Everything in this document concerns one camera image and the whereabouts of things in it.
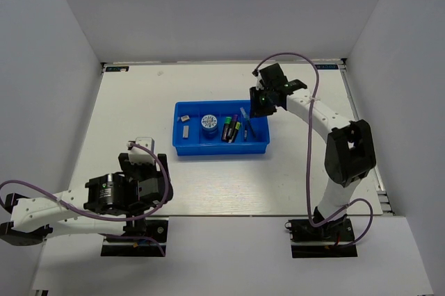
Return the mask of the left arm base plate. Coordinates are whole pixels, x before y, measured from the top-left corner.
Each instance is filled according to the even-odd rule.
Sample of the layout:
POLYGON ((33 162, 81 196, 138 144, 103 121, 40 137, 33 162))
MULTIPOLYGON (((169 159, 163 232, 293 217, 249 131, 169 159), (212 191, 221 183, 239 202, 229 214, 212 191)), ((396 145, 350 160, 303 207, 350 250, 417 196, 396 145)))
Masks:
POLYGON ((135 221, 121 236, 104 234, 102 257, 162 258, 166 255, 168 218, 135 221))

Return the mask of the green cap black highlighter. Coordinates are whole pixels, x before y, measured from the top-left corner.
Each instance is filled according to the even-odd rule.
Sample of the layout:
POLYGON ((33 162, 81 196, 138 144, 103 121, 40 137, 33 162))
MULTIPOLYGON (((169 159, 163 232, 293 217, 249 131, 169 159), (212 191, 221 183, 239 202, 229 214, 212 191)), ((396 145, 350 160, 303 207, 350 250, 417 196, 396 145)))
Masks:
POLYGON ((223 142, 227 142, 228 141, 227 133, 228 133, 228 130, 229 130, 229 125, 230 125, 231 120, 232 120, 231 117, 226 117, 225 118, 225 121, 224 121, 224 124, 223 124, 223 128, 222 128, 222 135, 221 135, 221 140, 223 142))

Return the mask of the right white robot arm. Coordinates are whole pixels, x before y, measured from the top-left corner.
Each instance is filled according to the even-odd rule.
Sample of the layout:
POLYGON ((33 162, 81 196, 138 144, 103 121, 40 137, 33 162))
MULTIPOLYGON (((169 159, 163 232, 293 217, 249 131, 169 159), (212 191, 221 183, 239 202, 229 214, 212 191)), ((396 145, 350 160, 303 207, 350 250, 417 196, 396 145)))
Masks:
POLYGON ((272 115, 282 108, 308 125, 305 181, 310 182, 312 136, 325 142, 324 168, 328 182, 320 202, 307 198, 309 224, 324 240, 339 231, 347 209, 354 203, 355 189, 376 165, 371 127, 365 120, 353 121, 333 111, 302 81, 288 80, 279 64, 253 71, 256 86, 250 88, 250 117, 272 115))

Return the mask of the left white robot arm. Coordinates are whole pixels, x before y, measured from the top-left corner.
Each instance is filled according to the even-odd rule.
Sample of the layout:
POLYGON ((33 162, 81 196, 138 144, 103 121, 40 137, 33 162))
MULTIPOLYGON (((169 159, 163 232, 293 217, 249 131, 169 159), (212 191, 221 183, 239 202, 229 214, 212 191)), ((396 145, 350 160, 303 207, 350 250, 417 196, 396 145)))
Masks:
POLYGON ((92 178, 84 187, 28 198, 10 193, 1 206, 10 220, 1 239, 13 246, 39 245, 68 234, 98 233, 108 240, 162 243, 166 227, 150 218, 173 198, 165 154, 121 153, 121 170, 92 178))

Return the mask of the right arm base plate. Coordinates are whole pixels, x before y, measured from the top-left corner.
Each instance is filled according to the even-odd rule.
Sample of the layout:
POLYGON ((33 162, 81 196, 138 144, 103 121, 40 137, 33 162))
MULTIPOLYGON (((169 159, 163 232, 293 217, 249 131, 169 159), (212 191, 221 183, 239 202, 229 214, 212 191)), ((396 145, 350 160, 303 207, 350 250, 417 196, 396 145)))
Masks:
POLYGON ((355 258, 353 225, 349 218, 314 228, 309 220, 288 220, 292 258, 355 258))

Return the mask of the round blue white tape tin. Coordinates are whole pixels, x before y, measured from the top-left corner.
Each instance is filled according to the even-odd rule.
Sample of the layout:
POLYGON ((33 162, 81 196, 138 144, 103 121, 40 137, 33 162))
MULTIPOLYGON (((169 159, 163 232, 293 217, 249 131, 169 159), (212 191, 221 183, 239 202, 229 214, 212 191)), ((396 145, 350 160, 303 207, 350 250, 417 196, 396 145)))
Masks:
POLYGON ((201 130, 206 139, 214 139, 218 135, 218 118, 212 114, 204 115, 201 119, 201 130))

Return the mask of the purple cap black highlighter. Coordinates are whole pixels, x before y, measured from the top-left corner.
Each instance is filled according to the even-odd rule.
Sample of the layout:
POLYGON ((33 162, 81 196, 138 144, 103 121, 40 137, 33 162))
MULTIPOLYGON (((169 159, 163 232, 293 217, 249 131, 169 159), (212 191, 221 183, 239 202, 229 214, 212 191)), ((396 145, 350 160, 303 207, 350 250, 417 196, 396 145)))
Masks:
POLYGON ((238 115, 235 114, 235 115, 232 116, 232 118, 230 120, 230 123, 229 123, 229 126, 227 128, 226 139, 227 139, 228 142, 232 139, 233 132, 234 132, 234 129, 236 127, 237 122, 238 122, 238 115))

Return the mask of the green ink pen refill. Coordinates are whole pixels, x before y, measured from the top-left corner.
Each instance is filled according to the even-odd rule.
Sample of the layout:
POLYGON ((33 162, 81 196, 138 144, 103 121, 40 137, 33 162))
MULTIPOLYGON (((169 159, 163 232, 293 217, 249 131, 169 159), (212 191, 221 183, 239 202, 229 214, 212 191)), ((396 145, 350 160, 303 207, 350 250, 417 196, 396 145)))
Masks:
POLYGON ((248 132, 251 132, 251 135, 253 137, 254 140, 257 139, 257 134, 254 131, 254 128, 252 126, 252 122, 250 120, 250 116, 247 114, 247 112, 245 111, 244 107, 240 107, 240 112, 243 116, 243 121, 245 120, 248 123, 248 132))

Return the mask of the blue ink pen refill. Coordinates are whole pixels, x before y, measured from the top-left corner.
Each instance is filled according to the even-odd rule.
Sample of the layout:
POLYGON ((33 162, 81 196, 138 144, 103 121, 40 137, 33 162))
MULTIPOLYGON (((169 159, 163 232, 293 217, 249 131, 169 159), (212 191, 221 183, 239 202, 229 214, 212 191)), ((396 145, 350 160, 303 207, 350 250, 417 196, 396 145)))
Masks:
POLYGON ((247 142, 248 139, 248 123, 243 121, 243 141, 247 142))

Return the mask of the grey eraser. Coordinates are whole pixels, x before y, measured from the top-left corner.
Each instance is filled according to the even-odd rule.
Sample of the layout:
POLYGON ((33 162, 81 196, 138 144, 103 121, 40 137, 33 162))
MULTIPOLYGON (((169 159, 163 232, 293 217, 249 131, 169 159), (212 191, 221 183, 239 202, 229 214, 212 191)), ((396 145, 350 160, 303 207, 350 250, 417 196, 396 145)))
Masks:
POLYGON ((182 138, 188 139, 188 137, 189 137, 189 126, 186 125, 183 127, 182 138))

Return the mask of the yellow cap black highlighter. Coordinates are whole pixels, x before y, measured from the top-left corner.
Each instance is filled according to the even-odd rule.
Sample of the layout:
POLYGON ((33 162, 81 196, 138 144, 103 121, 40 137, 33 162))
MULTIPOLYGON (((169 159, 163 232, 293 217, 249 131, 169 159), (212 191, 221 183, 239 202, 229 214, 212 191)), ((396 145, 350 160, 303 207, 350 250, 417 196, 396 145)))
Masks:
POLYGON ((241 123, 237 122, 234 127, 234 130, 232 131, 232 135, 229 138, 229 143, 233 143, 236 140, 236 137, 238 135, 240 127, 241 127, 241 123))

